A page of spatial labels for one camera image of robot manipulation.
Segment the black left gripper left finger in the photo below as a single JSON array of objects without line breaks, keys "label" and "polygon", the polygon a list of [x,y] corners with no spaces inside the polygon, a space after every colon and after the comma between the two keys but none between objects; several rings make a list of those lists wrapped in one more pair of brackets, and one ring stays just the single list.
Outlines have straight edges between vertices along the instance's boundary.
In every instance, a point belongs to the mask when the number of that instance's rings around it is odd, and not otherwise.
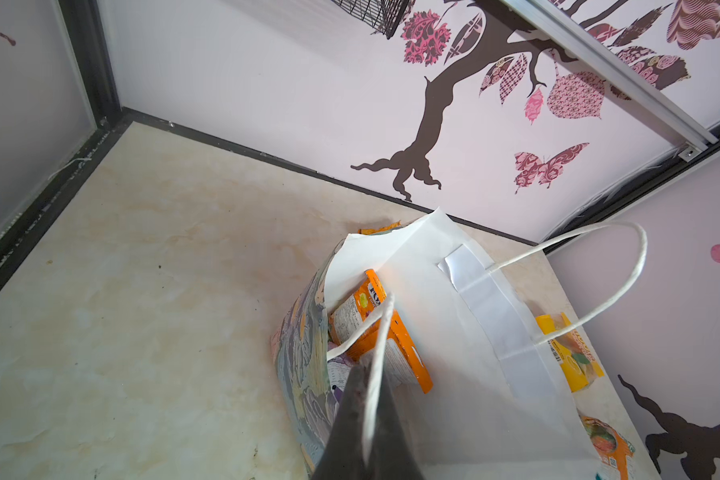
[{"label": "black left gripper left finger", "polygon": [[361,430],[366,395],[366,369],[350,371],[339,410],[324,453],[312,475],[314,480],[366,478]]}]

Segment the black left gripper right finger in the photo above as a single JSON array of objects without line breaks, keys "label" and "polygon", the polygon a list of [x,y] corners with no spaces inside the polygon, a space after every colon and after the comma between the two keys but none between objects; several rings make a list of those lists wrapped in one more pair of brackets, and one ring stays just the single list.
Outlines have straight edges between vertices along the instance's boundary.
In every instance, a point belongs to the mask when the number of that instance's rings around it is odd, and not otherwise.
[{"label": "black left gripper right finger", "polygon": [[407,445],[391,389],[382,378],[371,445],[369,479],[423,480],[424,476]]}]

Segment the purple candy snack bag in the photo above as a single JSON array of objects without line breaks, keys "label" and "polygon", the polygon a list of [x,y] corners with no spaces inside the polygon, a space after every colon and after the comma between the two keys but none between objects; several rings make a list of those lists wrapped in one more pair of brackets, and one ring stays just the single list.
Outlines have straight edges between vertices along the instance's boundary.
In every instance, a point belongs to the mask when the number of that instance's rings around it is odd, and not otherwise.
[{"label": "purple candy snack bag", "polygon": [[344,388],[338,384],[332,384],[331,385],[331,393],[333,395],[335,403],[340,404],[343,393],[344,393]]}]

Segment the orange white snack bag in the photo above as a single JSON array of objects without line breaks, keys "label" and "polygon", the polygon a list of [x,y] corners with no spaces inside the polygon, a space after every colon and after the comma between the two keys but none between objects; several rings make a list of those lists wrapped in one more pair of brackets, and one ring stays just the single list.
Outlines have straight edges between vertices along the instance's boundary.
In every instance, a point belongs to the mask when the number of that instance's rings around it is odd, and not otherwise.
[{"label": "orange white snack bag", "polygon": [[[371,316],[382,310],[388,294],[373,269],[365,271],[358,287],[329,316],[330,338],[342,349],[338,355],[355,363],[373,359],[381,322]],[[397,311],[391,315],[384,350],[384,373],[394,387],[417,385],[425,394],[433,381],[419,350]]]}]

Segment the patterned paper bag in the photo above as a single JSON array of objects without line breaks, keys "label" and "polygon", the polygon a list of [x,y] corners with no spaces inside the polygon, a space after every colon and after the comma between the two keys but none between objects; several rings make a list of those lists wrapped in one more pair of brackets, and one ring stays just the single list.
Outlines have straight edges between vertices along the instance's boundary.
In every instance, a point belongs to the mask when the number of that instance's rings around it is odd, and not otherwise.
[{"label": "patterned paper bag", "polygon": [[[635,479],[655,473],[609,377],[573,393],[550,340],[583,320],[544,335],[542,309],[560,311],[558,283],[543,247],[518,246],[495,260],[447,214],[435,211],[375,235],[343,226],[316,227],[297,237],[314,255],[316,273],[285,315],[272,354],[296,442],[312,477],[339,404],[331,385],[346,389],[356,365],[366,369],[361,430],[369,478],[382,378],[391,389],[407,445],[424,479],[595,479],[600,457],[579,414],[599,419],[635,448]],[[371,316],[381,327],[373,359],[338,355],[329,316],[378,274],[388,294]],[[433,381],[394,387],[384,373],[391,315],[397,311]]]}]

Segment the orange chip snack bag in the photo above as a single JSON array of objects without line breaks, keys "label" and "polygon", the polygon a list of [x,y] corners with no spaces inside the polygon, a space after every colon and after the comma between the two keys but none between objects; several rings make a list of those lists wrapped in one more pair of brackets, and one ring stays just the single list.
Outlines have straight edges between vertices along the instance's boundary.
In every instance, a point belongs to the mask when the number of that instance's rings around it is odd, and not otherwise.
[{"label": "orange chip snack bag", "polygon": [[362,228],[358,230],[358,234],[361,235],[374,235],[382,232],[387,232],[391,230],[395,230],[397,228],[401,227],[401,222],[395,222],[390,225],[380,227],[380,228]]}]

